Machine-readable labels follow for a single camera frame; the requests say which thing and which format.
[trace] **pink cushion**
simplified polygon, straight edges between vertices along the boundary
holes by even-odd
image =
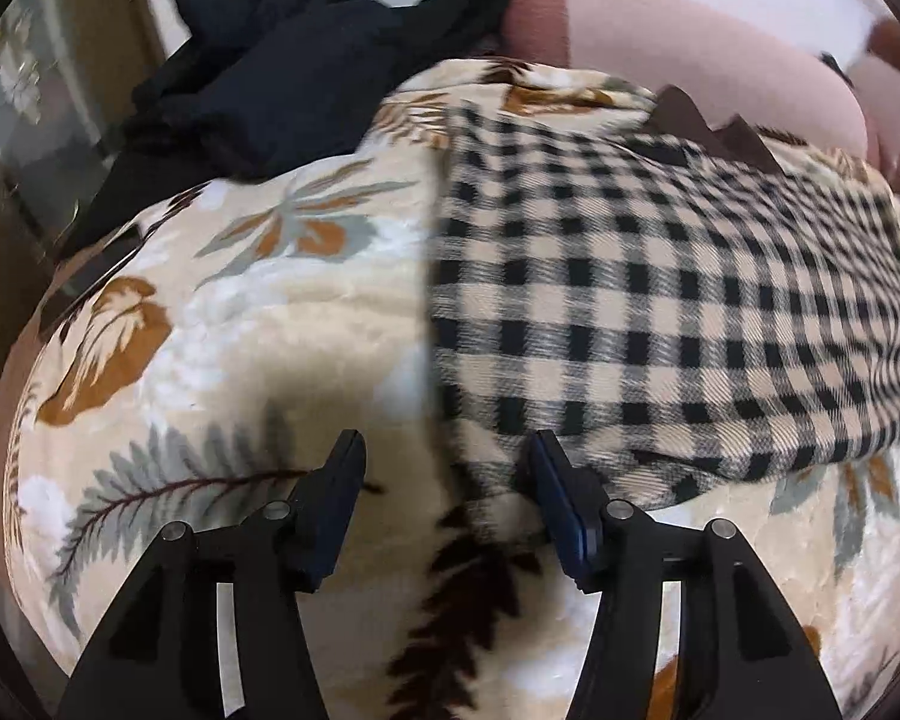
[[[558,68],[570,66],[566,0],[511,0],[501,37],[506,56]]]
[[[864,115],[816,57],[689,0],[566,0],[570,66],[682,88],[710,124],[739,113],[866,157]]]
[[[880,136],[880,170],[900,193],[900,71],[864,55],[847,71]]]
[[[882,172],[883,165],[880,161],[880,129],[874,119],[874,114],[866,108],[866,100],[861,95],[856,95],[860,110],[864,112],[864,124],[866,124],[866,160]]]

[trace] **black and beige checkered cloth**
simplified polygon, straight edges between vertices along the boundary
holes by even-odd
[[[890,198],[671,136],[448,113],[431,320],[442,417],[485,538],[535,528],[528,430],[646,507],[900,443]]]

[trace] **bolt head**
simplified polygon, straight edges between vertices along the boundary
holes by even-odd
[[[710,526],[720,538],[733,538],[737,535],[737,526],[728,519],[715,519]]]
[[[634,507],[626,501],[610,501],[607,504],[607,514],[614,519],[630,519],[634,516]]]
[[[178,538],[183,538],[188,530],[189,526],[186,522],[175,520],[168,522],[160,529],[160,538],[163,538],[163,541],[177,541]]]
[[[264,518],[284,519],[290,513],[290,504],[286,501],[271,501],[264,507]]]

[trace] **black cloth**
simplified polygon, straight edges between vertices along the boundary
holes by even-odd
[[[380,100],[497,33],[510,0],[175,0],[192,37],[133,92],[127,145],[68,257],[178,191],[354,151]]]
[[[696,103],[679,86],[668,86],[658,93],[656,108],[653,108],[641,131],[693,141],[712,157],[743,162],[772,175],[783,174],[783,168],[744,119],[735,116],[722,129],[711,130]]]

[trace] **floral blanket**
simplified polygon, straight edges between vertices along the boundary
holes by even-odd
[[[367,484],[336,574],[300,599],[330,715],[564,717],[598,599],[547,548],[473,538],[434,446],[427,253],[442,113],[460,100],[581,130],[636,127],[653,107],[595,71],[444,62],[384,102],[353,155],[146,210],[146,245],[29,367],[0,442],[0,563],[66,671],[164,523],[237,522],[357,428]],[[823,183],[883,180],[842,153],[767,143]],[[880,695],[900,662],[900,447],[655,517],[736,522],[845,716]],[[669,717],[678,630],[668,587],[653,718]],[[230,709],[237,682],[223,680]]]

